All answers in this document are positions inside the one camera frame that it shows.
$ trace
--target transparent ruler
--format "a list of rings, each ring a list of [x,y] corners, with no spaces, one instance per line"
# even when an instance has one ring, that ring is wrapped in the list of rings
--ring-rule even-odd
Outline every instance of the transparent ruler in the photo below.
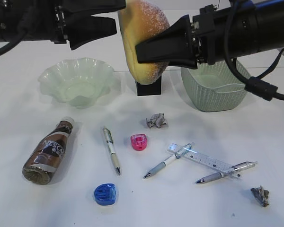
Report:
[[[233,165],[227,164],[225,162],[219,161],[207,155],[201,154],[192,149],[188,149],[178,144],[170,144],[168,151],[181,157],[185,157],[191,161],[200,163],[204,166],[208,166],[218,172],[224,173],[229,176],[239,177],[240,175],[235,175],[237,172]]]

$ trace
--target pen tip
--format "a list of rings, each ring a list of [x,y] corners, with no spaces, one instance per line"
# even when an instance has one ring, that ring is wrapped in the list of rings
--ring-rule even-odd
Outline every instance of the pen tip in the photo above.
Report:
[[[196,183],[196,184],[205,183],[205,180],[204,180],[204,179],[200,179],[200,180],[196,181],[195,183]]]
[[[143,178],[145,179],[145,178],[148,178],[150,176],[151,176],[151,173],[147,173],[147,175],[145,175]]]
[[[115,170],[117,171],[117,174],[120,176],[120,175],[121,175],[121,170],[120,170],[120,168],[117,167]]]

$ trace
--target glass bowl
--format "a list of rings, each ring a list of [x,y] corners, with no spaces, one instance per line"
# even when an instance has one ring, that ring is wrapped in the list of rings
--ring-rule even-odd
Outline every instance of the glass bowl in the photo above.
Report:
[[[114,69],[92,58],[63,60],[46,69],[38,78],[42,94],[75,107],[93,105],[108,87]]]

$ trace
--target nescafe bottle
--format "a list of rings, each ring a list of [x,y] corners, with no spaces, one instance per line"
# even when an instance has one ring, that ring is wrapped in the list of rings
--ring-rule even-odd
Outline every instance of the nescafe bottle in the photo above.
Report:
[[[47,184],[61,163],[74,120],[64,117],[56,128],[40,141],[22,168],[23,176],[36,184]]]

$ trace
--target black cable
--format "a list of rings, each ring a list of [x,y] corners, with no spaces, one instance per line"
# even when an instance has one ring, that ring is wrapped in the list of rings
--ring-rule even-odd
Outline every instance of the black cable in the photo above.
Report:
[[[230,31],[230,28],[231,28],[233,17],[236,14],[238,7],[239,7],[239,2],[234,1],[233,6],[230,10],[230,13],[227,17],[227,21],[226,21],[226,25],[225,25],[225,32],[224,32],[224,58],[225,58],[225,62],[227,64],[228,68],[233,73],[233,75],[239,81],[241,81],[243,84],[246,84],[248,82],[248,79],[246,79],[243,75],[241,75],[237,71],[236,67],[234,66],[234,64],[231,61],[231,57],[229,55],[229,48],[228,48],[229,31]]]
[[[269,73],[271,73],[273,70],[275,70],[275,68],[277,67],[281,57],[282,57],[282,53],[284,52],[284,48],[279,52],[277,58],[275,59],[275,61],[271,64],[271,66],[265,71],[263,72],[261,75],[257,76],[257,78],[262,79],[265,76],[267,76]]]
[[[231,28],[231,24],[234,18],[234,15],[236,14],[236,11],[239,7],[239,5],[244,2],[244,0],[234,0],[233,6],[230,10],[230,13],[227,17],[226,25],[225,25],[225,33],[224,33],[224,58],[225,62],[230,69],[230,71],[233,73],[233,75],[241,81],[243,84],[245,84],[245,90],[267,100],[270,101],[272,98],[276,98],[279,100],[284,100],[284,94],[277,93],[278,87],[271,85],[263,80],[261,80],[263,77],[265,77],[267,74],[271,73],[278,65],[278,62],[281,59],[282,53],[284,52],[284,48],[280,51],[275,61],[272,63],[272,65],[261,75],[258,77],[251,77],[250,79],[245,78],[236,68],[236,60],[233,59],[231,61],[231,57],[229,55],[229,47],[228,47],[228,39],[229,39],[229,32]]]
[[[17,46],[28,34],[28,32],[32,28],[36,27],[39,21],[39,14],[38,0],[34,0],[33,5],[26,9],[26,12],[23,14],[22,19],[18,24],[17,36],[8,44],[0,48],[0,56]]]
[[[23,31],[22,33],[18,34],[11,42],[1,47],[0,56],[13,49],[15,46],[17,46],[26,35],[27,31],[26,32]]]
[[[274,98],[284,101],[284,95],[283,95],[283,94],[280,94],[280,93],[276,93],[275,96],[274,96]]]

